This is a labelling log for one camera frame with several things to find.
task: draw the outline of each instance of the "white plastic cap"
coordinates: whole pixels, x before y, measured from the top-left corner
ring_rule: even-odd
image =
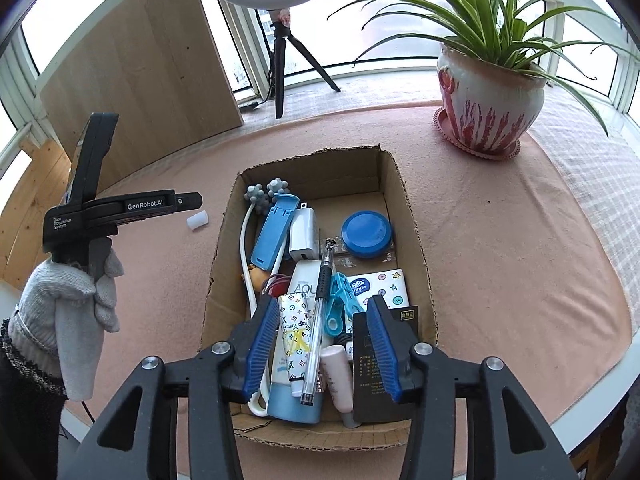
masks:
[[[204,210],[199,211],[195,215],[187,218],[187,225],[192,231],[208,223],[209,223],[209,215],[207,215],[207,212]]]
[[[302,386],[305,381],[291,381],[291,396],[302,397]]]

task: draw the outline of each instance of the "spider plant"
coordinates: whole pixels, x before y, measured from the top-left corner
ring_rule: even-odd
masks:
[[[331,14],[335,14],[340,10],[353,4],[366,2],[365,6],[381,0],[355,0]],[[399,40],[401,38],[423,38],[425,40],[435,40],[443,43],[449,48],[455,49],[466,56],[480,59],[482,61],[495,64],[519,72],[521,74],[538,76],[556,83],[567,90],[576,100],[582,104],[595,119],[600,123],[607,136],[609,135],[607,127],[602,117],[591,103],[577,90],[574,86],[567,83],[552,74],[546,72],[537,61],[545,54],[559,56],[573,66],[583,76],[594,80],[595,78],[587,76],[575,63],[565,55],[563,49],[578,44],[593,44],[598,48],[602,45],[610,46],[616,50],[625,52],[633,57],[634,53],[621,48],[615,44],[606,41],[562,41],[558,42],[553,38],[544,36],[527,37],[527,33],[544,23],[549,18],[562,14],[564,12],[572,12],[574,10],[584,10],[588,12],[597,12],[607,16],[600,10],[591,9],[589,7],[579,6],[559,6],[544,12],[541,16],[530,23],[521,18],[522,11],[537,2],[544,0],[529,0],[521,6],[518,6],[518,0],[444,0],[449,4],[450,9],[434,4],[428,0],[389,0],[393,3],[388,4],[378,10],[372,18],[364,25],[384,16],[415,16],[425,20],[435,22],[452,32],[451,36],[435,36],[431,34],[414,34],[404,33],[389,36],[384,40],[370,46],[357,59],[360,59],[370,50],[389,41]],[[396,6],[408,6],[412,10],[393,10]]]

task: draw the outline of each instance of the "tripod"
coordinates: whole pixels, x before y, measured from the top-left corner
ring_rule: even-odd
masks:
[[[318,60],[311,55],[300,40],[298,40],[292,33],[291,29],[284,25],[282,22],[273,22],[273,35],[275,36],[275,42],[273,43],[273,81],[274,92],[276,99],[276,119],[282,117],[284,113],[284,54],[287,46],[287,40],[292,44],[295,49],[302,54],[302,56],[311,64],[311,66],[318,72],[322,79],[333,88],[336,92],[340,89],[338,85],[331,79],[326,70],[322,68],[322,65],[318,63]]]

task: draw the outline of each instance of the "black card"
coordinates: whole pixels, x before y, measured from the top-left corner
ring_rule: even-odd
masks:
[[[418,333],[418,307],[392,308],[395,320],[407,322]],[[414,413],[413,404],[396,404],[385,392],[376,354],[367,327],[367,313],[353,316],[353,418],[362,423],[407,420]]]

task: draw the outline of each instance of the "small figurine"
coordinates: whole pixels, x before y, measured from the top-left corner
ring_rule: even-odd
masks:
[[[267,280],[270,274],[266,270],[262,270],[256,267],[254,264],[249,264],[249,276],[251,277],[251,286],[255,292],[260,292],[262,284]]]

